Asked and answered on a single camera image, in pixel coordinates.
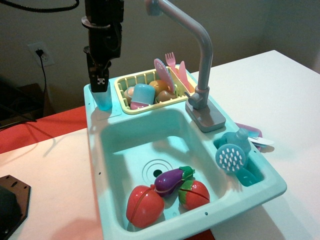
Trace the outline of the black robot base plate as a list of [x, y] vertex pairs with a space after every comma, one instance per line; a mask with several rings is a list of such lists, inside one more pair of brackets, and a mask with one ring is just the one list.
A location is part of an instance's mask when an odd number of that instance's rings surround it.
[[5, 175], [0, 178], [0, 238], [7, 240], [28, 216], [31, 186]]

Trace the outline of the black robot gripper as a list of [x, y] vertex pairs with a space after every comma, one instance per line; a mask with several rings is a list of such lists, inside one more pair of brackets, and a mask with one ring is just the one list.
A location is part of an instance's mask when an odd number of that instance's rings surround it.
[[88, 29], [87, 60], [93, 93], [108, 90], [110, 61], [121, 56], [123, 0], [86, 0], [82, 25]]

